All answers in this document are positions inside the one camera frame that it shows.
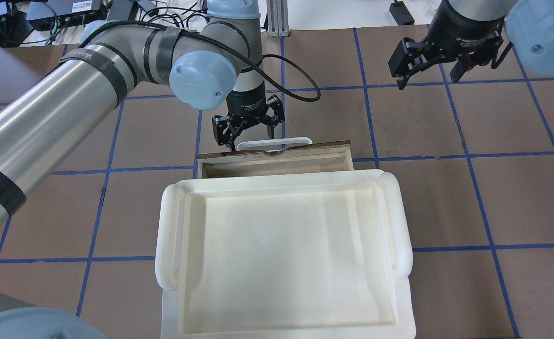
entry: white plastic tray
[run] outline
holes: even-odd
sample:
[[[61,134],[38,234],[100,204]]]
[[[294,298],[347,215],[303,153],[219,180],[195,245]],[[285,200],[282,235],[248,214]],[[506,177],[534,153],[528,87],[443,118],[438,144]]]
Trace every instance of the white plastic tray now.
[[[412,339],[413,256],[381,170],[184,180],[163,194],[163,339]]]

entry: black cable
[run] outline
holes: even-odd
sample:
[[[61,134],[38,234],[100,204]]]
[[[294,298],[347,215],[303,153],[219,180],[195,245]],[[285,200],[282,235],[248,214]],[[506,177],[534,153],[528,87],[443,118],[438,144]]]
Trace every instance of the black cable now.
[[[509,51],[512,50],[512,47],[513,47],[513,43],[510,41],[507,46],[505,46],[505,49],[503,50],[503,52],[501,53],[501,56],[499,56],[499,59],[497,61],[495,61],[495,59],[493,58],[493,61],[492,63],[490,64],[490,68],[492,69],[497,69],[497,67],[499,67],[501,65],[501,63],[503,62],[503,60],[505,60],[505,57],[507,56],[507,54],[509,54]]]
[[[158,28],[160,30],[165,31],[168,26],[156,24],[154,22],[144,22],[144,21],[134,21],[134,20],[124,20],[124,21],[112,21],[107,22],[107,24],[102,25],[101,27],[94,30],[94,32],[90,33],[90,35],[80,44],[78,45],[78,48],[83,48],[84,46],[87,46],[92,39],[94,39],[96,36],[101,34],[102,32],[109,30],[109,28],[113,28],[116,26],[125,26],[125,25],[137,25],[137,26],[147,26],[147,27],[153,27]]]
[[[172,21],[174,22],[174,26],[181,27],[181,28],[185,27],[185,24],[183,24],[183,20],[176,13],[172,15]]]
[[[317,93],[316,97],[306,98],[306,97],[301,97],[300,95],[297,95],[295,93],[290,92],[289,90],[287,90],[286,88],[284,88],[283,86],[278,84],[277,81],[275,81],[271,77],[269,77],[262,69],[260,69],[260,67],[256,66],[256,64],[254,64],[254,62],[252,62],[250,59],[246,58],[240,52],[232,49],[231,47],[228,47],[227,45],[225,45],[224,43],[222,43],[220,41],[216,41],[216,40],[214,40],[210,37],[206,37],[206,36],[203,36],[201,34],[196,34],[196,33],[192,33],[192,32],[187,32],[187,31],[184,31],[184,30],[180,34],[182,34],[182,36],[189,37],[189,38],[192,38],[192,39],[195,39],[195,40],[207,42],[211,45],[214,45],[214,46],[216,46],[220,49],[225,50],[226,52],[229,52],[230,54],[232,54],[236,58],[238,58],[241,61],[245,62],[245,64],[250,66],[252,69],[257,71],[260,74],[260,76],[262,76],[265,80],[267,80],[271,85],[275,86],[275,88],[277,88],[281,92],[284,92],[284,94],[286,94],[286,95],[288,95],[288,96],[290,96],[294,99],[298,99],[300,101],[313,102],[313,101],[318,101],[321,98],[321,90],[318,88],[318,86],[315,83],[315,81],[313,80],[313,78],[311,78],[311,76],[308,73],[306,73],[303,69],[301,69],[300,66],[295,64],[292,60],[289,60],[288,58],[285,58],[284,56],[278,56],[276,54],[266,54],[266,55],[262,56],[262,58],[266,58],[266,57],[278,58],[278,59],[283,60],[284,62],[287,62],[288,64],[292,65],[300,73],[302,73],[310,81],[311,84],[313,84],[313,88],[314,88],[315,92]]]
[[[49,40],[48,38],[47,39],[44,39],[44,40],[39,40],[39,41],[30,41],[30,42],[22,42],[22,43],[19,43],[19,42],[15,42],[15,41],[10,41],[10,43],[19,43],[20,45],[30,45],[30,43],[42,43],[42,42],[45,42]]]
[[[192,15],[189,15],[186,19],[185,19],[185,26],[187,28],[189,28],[189,20],[191,20],[191,18],[193,17],[196,17],[196,16],[201,16],[203,17],[205,20],[206,20],[206,23],[208,23],[208,17],[206,15],[202,15],[200,13],[193,13]]]
[[[90,35],[80,45],[78,45],[78,48],[83,48],[83,47],[87,46],[88,43],[90,43],[90,41],[92,41],[92,39],[94,39],[96,36],[98,36],[102,32],[104,32],[106,30],[109,30],[109,28],[113,28],[113,27],[116,27],[116,26],[124,26],[124,25],[148,26],[148,27],[158,28],[158,29],[163,30],[163,31],[165,31],[168,28],[167,26],[155,24],[154,22],[144,22],[144,21],[114,21],[114,22],[108,22],[107,24],[97,28],[94,32],[90,33]],[[286,88],[284,88],[283,86],[278,84],[277,81],[275,81],[271,77],[269,77],[260,67],[256,66],[256,64],[254,64],[254,62],[252,62],[250,59],[246,58],[240,52],[232,49],[231,47],[228,47],[227,45],[225,45],[224,43],[222,43],[220,41],[216,41],[216,40],[214,40],[210,37],[206,37],[206,36],[203,36],[203,35],[197,34],[197,33],[192,33],[192,32],[189,32],[187,30],[182,30],[180,32],[180,34],[182,36],[189,37],[191,39],[204,41],[206,43],[214,45],[214,46],[216,46],[216,47],[232,54],[233,56],[235,56],[236,58],[240,59],[242,62],[247,64],[249,67],[251,67],[252,69],[257,71],[260,74],[260,76],[262,76],[262,78],[267,80],[271,85],[275,86],[275,88],[277,88],[278,90],[280,90],[284,94],[286,94],[286,95],[288,95],[288,96],[290,96],[294,99],[297,99],[297,100],[300,100],[300,101],[306,101],[306,102],[314,102],[314,101],[318,101],[321,98],[321,90],[318,88],[318,86],[315,83],[315,81],[313,80],[313,78],[311,78],[311,76],[308,73],[306,73],[306,71],[304,71],[295,62],[293,62],[292,60],[289,60],[285,56],[278,56],[276,54],[266,54],[266,55],[262,56],[262,58],[263,59],[264,58],[278,58],[278,59],[283,60],[284,62],[287,62],[288,64],[292,65],[294,68],[296,68],[300,73],[302,73],[310,81],[310,83],[313,85],[313,88],[314,88],[315,92],[317,93],[316,97],[306,98],[306,97],[301,97],[300,95],[297,95],[293,92],[290,92],[289,90],[287,90]]]
[[[189,11],[192,11],[192,12],[195,12],[195,13],[206,13],[205,11],[200,11],[198,9],[188,9],[188,8],[183,8],[183,7],[171,7],[171,6],[166,6],[166,7],[156,7],[156,8],[153,8],[153,9],[150,9],[149,11],[146,11],[144,14],[143,14],[143,17],[141,18],[141,21],[143,21],[143,19],[145,19],[146,16],[149,16],[149,17],[152,17],[150,15],[151,12],[155,11],[156,9],[180,9],[182,11],[185,11],[184,13],[187,13]]]
[[[68,24],[65,24],[64,26],[58,28],[57,31],[55,31],[55,34],[49,36],[49,45],[55,42],[57,40],[57,36],[59,36],[59,33],[61,33],[61,31],[63,31],[67,27],[68,27]]]

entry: blue joint cap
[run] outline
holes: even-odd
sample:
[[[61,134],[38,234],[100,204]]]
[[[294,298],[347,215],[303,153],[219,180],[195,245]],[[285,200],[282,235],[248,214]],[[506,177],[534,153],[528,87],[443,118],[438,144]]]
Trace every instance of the blue joint cap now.
[[[225,19],[258,19],[258,0],[208,0],[208,15]]]
[[[527,69],[554,76],[554,0],[520,0],[505,30]]]
[[[196,110],[219,107],[236,85],[237,73],[224,56],[211,51],[182,55],[170,71],[169,83],[180,101]]]

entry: wooden drawer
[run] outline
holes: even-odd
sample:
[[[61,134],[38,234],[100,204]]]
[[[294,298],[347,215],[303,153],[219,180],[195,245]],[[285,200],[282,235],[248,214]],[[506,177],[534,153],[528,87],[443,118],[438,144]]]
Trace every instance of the wooden drawer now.
[[[197,156],[197,178],[254,177],[353,169],[350,141],[293,146],[279,152],[245,150]]]

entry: electronic device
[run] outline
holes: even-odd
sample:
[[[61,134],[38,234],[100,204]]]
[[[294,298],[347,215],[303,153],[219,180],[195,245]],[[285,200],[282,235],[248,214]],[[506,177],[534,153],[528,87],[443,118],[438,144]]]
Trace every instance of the electronic device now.
[[[390,12],[396,24],[399,26],[415,24],[413,15],[411,15],[409,9],[407,9],[407,6],[402,1],[395,0],[395,2],[392,2]]]
[[[137,11],[139,11],[139,6],[136,2],[131,0],[113,0],[107,14],[107,19],[109,21],[135,20]]]
[[[49,0],[30,3],[27,21],[37,31],[48,31],[57,18],[60,26],[78,26],[103,20],[107,9],[102,0]]]
[[[18,47],[31,31],[24,12],[10,2],[0,2],[0,47]]]

